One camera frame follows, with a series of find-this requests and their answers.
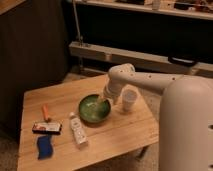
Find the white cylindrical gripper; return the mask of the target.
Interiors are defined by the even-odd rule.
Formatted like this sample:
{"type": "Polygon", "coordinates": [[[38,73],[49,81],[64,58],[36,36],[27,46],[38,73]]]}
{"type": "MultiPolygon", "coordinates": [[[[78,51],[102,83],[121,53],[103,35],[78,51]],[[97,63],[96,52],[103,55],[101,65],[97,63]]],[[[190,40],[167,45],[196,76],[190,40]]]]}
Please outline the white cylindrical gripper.
{"type": "MultiPolygon", "coordinates": [[[[103,90],[103,95],[105,98],[111,99],[114,104],[118,102],[118,98],[121,94],[121,90],[119,88],[110,88],[109,86],[105,86],[103,90]]],[[[99,96],[97,99],[98,103],[101,103],[105,100],[104,97],[99,96]]]]}

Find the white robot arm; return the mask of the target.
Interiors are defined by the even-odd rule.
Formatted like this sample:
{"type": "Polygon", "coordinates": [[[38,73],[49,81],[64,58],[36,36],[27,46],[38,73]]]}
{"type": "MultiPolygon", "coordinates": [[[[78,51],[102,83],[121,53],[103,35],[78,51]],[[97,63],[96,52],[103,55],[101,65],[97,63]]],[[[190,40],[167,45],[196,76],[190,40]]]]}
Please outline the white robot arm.
{"type": "Polygon", "coordinates": [[[103,96],[117,101],[126,85],[162,96],[159,171],[213,171],[213,79],[196,75],[137,72],[113,66],[103,96]]]}

